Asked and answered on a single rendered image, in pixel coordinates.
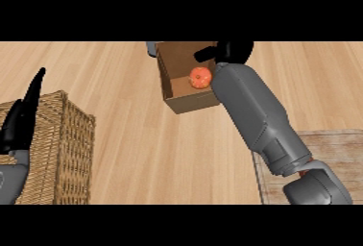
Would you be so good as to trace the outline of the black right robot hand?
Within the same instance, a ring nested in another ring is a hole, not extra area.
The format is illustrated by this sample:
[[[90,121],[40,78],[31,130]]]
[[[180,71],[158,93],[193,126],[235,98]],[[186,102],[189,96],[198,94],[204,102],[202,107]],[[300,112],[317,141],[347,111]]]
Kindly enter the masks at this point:
[[[214,46],[198,50],[195,59],[198,62],[214,60],[216,63],[241,63],[245,64],[252,53],[254,42],[247,41],[219,41]]]

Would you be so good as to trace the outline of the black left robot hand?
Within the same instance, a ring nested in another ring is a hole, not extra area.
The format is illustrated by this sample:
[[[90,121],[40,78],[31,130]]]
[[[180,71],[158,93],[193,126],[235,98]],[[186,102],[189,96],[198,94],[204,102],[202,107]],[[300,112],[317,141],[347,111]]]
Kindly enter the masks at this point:
[[[28,150],[36,127],[40,91],[46,68],[41,67],[22,99],[16,99],[0,129],[0,155],[15,150]]]

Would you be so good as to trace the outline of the orange squash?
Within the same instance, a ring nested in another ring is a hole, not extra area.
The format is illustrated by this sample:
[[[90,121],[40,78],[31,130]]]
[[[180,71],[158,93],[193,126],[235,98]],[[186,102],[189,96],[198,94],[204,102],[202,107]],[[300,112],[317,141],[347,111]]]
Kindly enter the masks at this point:
[[[211,72],[207,67],[195,67],[189,75],[189,82],[193,88],[204,89],[210,87]]]

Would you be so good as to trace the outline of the brown cardboard box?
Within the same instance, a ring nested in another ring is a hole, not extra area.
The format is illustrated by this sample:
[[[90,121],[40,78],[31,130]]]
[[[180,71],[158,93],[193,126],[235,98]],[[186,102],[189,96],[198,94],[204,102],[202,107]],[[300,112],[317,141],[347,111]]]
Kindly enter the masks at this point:
[[[207,67],[210,72],[214,72],[214,60],[198,62],[195,59],[195,53],[214,45],[214,41],[164,41],[157,43],[164,102],[176,114],[220,104],[211,87],[193,88],[189,81],[191,72],[196,67]]]

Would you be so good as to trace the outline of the pale wooden cutting board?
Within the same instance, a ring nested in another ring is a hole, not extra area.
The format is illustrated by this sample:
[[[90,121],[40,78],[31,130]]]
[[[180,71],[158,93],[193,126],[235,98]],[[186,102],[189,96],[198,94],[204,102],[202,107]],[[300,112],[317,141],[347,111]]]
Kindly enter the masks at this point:
[[[332,168],[348,190],[353,204],[363,205],[363,130],[298,131],[313,158],[322,160]],[[282,191],[286,184],[300,175],[286,178],[275,176],[261,156],[252,154],[261,203],[264,205],[288,205]]]

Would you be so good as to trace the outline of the woven wicker basket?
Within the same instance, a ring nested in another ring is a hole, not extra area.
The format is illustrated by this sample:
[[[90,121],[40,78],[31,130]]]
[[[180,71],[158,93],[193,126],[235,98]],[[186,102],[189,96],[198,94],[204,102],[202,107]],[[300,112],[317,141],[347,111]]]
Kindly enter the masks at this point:
[[[40,97],[30,172],[18,205],[84,205],[92,197],[95,117],[68,100],[65,91]],[[0,155],[0,164],[15,164]]]

